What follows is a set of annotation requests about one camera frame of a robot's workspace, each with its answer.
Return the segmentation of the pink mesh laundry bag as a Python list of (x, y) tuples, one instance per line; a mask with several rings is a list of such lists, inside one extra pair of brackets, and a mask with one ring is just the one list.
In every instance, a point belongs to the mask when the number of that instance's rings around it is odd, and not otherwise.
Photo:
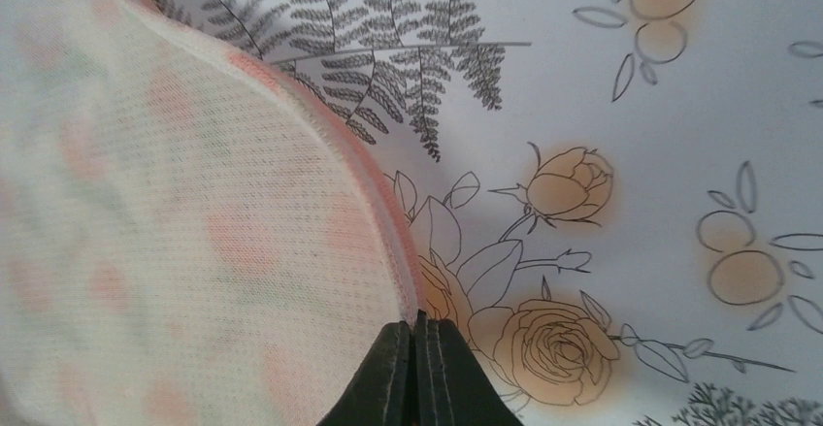
[(1, 0), (1, 421), (314, 425), (420, 272), (309, 92), (146, 0)]

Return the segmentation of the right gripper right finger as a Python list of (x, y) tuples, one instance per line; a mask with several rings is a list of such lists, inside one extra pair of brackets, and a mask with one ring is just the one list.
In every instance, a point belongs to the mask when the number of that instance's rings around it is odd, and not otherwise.
[(411, 346), (411, 423), (520, 426), (450, 319), (417, 314)]

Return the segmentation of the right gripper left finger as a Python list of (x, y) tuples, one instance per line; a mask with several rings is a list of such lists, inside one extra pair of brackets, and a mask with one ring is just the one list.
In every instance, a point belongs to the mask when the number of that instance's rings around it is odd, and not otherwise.
[(340, 399), (318, 425), (410, 425), (411, 347), (412, 334), (406, 322), (383, 326)]

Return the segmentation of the floral table mat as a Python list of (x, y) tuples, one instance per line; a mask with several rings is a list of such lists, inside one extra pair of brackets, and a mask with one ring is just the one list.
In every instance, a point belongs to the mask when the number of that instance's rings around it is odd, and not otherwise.
[(371, 151), (526, 425), (822, 421), (822, 0), (150, 0)]

